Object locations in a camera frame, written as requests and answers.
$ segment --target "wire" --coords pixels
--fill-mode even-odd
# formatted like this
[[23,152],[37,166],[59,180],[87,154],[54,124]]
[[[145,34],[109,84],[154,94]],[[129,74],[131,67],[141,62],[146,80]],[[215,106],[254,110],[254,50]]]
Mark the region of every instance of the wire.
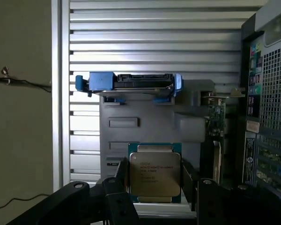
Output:
[[29,82],[29,81],[27,81],[27,80],[18,80],[18,79],[14,79],[14,78],[11,78],[11,77],[0,77],[0,82],[7,82],[7,84],[24,84],[24,83],[26,83],[26,84],[29,84],[29,85],[31,85],[31,86],[34,86],[34,87],[38,87],[38,88],[40,88],[40,89],[42,89],[42,90],[44,90],[44,91],[46,91],[46,92],[48,92],[48,93],[51,93],[51,91],[50,90],[47,90],[47,89],[50,89],[51,88],[51,86],[49,86],[49,85],[42,85],[42,84],[38,84],[38,83],[33,83],[33,82]]
[[39,195],[36,195],[36,196],[34,196],[34,197],[32,197],[32,198],[28,198],[28,199],[12,198],[11,200],[9,200],[8,203],[6,203],[5,205],[0,206],[0,209],[3,209],[4,207],[6,207],[6,206],[7,206],[8,204],[10,204],[13,200],[25,201],[25,202],[26,202],[26,201],[30,201],[30,200],[35,199],[35,198],[40,197],[40,196],[46,196],[46,197],[48,197],[49,195],[47,195],[47,194],[39,194]]

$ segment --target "intel xeon processor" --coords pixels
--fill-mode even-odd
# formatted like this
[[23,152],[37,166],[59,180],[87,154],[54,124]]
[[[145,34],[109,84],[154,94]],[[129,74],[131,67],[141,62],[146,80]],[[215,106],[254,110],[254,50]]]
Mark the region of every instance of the intel xeon processor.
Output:
[[161,149],[133,152],[130,159],[130,194],[143,197],[180,195],[179,153]]

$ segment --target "metal louvered panel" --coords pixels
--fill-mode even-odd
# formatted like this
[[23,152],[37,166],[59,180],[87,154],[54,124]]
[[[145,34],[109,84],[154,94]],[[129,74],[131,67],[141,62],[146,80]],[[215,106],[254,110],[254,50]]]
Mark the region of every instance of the metal louvered panel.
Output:
[[61,27],[66,184],[81,177],[95,182],[100,171],[99,163],[92,160],[98,159],[94,152],[100,150],[99,97],[77,92],[76,75],[173,72],[184,79],[211,79],[218,92],[229,92],[238,84],[240,27],[267,0],[52,2],[61,9],[61,16],[58,10],[52,10],[52,15],[60,16]]

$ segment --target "beige wall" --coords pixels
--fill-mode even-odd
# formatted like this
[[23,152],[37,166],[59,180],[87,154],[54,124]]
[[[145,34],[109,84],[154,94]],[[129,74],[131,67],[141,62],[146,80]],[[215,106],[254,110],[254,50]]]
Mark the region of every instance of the beige wall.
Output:
[[[0,0],[0,70],[32,82],[51,79],[51,1]],[[51,95],[0,84],[0,206],[52,192]],[[0,210],[5,224],[42,198]]]

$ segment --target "metal grille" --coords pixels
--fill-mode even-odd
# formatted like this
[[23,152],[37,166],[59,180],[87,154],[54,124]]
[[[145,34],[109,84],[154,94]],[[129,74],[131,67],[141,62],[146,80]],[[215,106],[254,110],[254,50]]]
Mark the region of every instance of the metal grille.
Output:
[[276,148],[281,150],[281,142],[272,138],[268,138],[268,137],[263,137],[262,138],[262,143],[266,144],[270,147]]
[[281,131],[281,48],[263,59],[261,126]]

